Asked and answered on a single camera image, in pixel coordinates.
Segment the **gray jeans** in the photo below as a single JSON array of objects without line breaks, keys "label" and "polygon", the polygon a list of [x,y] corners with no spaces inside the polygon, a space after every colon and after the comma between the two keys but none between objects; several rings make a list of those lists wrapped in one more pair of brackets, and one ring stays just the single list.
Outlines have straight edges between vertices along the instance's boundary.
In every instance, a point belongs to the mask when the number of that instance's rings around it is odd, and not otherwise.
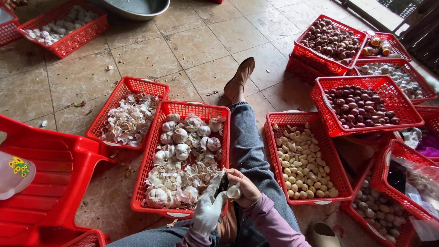
[{"label": "gray jeans", "polygon": [[[295,231],[300,232],[296,218],[285,199],[285,194],[274,179],[264,155],[264,143],[256,126],[255,112],[246,102],[231,107],[230,166],[239,169],[273,202],[274,208]],[[241,208],[235,211],[239,224],[237,246],[267,247],[264,235],[248,220]],[[107,246],[109,247],[173,247],[188,231],[192,220],[179,221],[172,228],[166,226],[133,234]],[[211,234],[212,247],[219,241],[218,231]]]}]

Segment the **sunflower print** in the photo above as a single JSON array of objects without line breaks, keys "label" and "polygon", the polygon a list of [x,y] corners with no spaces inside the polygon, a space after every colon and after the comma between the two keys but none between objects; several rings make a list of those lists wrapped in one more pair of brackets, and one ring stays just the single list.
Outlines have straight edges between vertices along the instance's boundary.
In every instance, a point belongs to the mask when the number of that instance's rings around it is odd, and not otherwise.
[{"label": "sunflower print", "polygon": [[14,157],[14,160],[9,162],[9,166],[11,168],[14,168],[14,174],[20,172],[23,178],[27,177],[27,175],[29,174],[29,163],[24,162],[18,157]]}]

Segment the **metal basin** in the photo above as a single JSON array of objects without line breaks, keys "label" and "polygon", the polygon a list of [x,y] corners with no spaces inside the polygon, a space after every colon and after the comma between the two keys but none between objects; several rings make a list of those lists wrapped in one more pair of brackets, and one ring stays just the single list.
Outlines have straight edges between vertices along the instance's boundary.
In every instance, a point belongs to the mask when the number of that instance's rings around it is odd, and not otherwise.
[{"label": "metal basin", "polygon": [[170,0],[101,0],[101,3],[122,17],[143,21],[165,12]]}]

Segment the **shoe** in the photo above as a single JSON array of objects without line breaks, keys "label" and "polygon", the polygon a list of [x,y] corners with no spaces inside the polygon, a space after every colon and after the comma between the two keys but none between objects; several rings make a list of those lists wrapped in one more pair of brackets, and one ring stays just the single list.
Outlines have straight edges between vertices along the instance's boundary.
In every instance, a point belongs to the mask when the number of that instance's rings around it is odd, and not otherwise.
[{"label": "shoe", "polygon": [[235,215],[235,207],[233,202],[228,202],[227,214],[222,217],[222,223],[218,222],[219,244],[228,245],[235,243],[238,235],[238,222]]},{"label": "shoe", "polygon": [[242,61],[233,78],[224,86],[224,93],[230,100],[232,100],[239,91],[244,91],[245,83],[254,69],[255,59],[253,57],[249,57]]},{"label": "shoe", "polygon": [[337,236],[325,222],[312,222],[306,238],[312,247],[340,247]]}]

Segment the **lavender shirt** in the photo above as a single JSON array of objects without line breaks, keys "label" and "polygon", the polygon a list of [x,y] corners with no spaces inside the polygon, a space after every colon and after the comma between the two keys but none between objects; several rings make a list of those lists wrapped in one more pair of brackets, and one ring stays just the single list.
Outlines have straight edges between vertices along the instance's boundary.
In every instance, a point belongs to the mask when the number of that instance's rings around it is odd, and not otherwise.
[{"label": "lavender shirt", "polygon": [[[305,237],[293,230],[273,206],[274,202],[261,193],[259,199],[243,211],[249,220],[255,222],[256,228],[264,234],[270,246],[311,247]],[[210,247],[211,244],[210,238],[203,237],[190,226],[189,231],[175,246]]]}]

